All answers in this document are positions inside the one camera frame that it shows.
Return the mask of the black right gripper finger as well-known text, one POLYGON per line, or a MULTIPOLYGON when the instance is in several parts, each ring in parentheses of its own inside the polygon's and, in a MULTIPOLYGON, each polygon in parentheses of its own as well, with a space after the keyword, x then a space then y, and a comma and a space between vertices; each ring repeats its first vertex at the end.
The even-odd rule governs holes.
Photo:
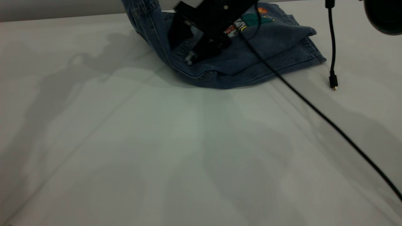
POLYGON ((222 33, 217 36, 203 34, 198 43, 192 47, 185 57, 187 65, 194 65, 200 61, 218 56, 232 44, 230 37, 222 33))
POLYGON ((205 22, 200 15, 174 14, 168 31, 170 49, 173 53, 186 53, 191 50, 194 53, 204 53, 205 43, 203 31, 205 22))

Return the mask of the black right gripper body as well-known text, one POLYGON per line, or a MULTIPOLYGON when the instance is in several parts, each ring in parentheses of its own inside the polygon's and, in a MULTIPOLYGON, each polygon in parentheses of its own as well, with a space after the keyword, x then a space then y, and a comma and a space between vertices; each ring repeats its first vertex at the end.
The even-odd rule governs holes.
POLYGON ((181 0, 176 5, 176 14, 184 17, 200 15, 205 22, 203 34, 217 36, 257 4, 257 0, 203 0, 193 7, 181 0))

